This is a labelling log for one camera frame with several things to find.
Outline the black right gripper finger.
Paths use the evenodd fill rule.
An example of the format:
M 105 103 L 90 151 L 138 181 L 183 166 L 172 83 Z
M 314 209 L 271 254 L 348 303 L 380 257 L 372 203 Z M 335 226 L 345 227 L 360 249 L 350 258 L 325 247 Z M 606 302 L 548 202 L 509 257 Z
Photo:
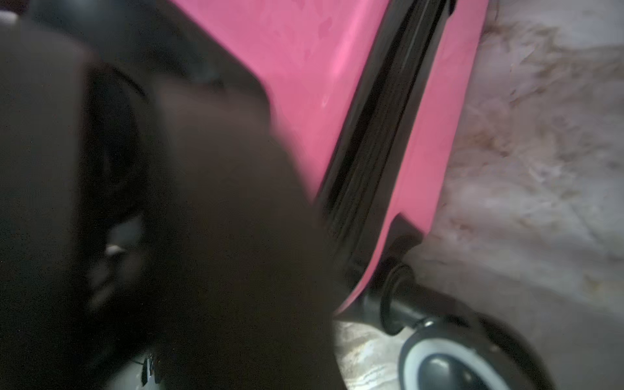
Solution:
M 146 211 L 169 389 L 342 389 L 326 234 L 263 108 L 161 82 Z

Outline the pink hard-shell suitcase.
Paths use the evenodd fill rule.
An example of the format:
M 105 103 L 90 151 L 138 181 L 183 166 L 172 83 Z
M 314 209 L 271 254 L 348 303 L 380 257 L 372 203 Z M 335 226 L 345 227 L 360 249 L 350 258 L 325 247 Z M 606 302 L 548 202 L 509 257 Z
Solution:
M 419 284 L 485 1 L 4 1 L 1 386 L 166 387 L 154 91 L 257 102 L 326 234 L 331 313 L 406 328 L 403 389 L 551 389 L 513 328 Z

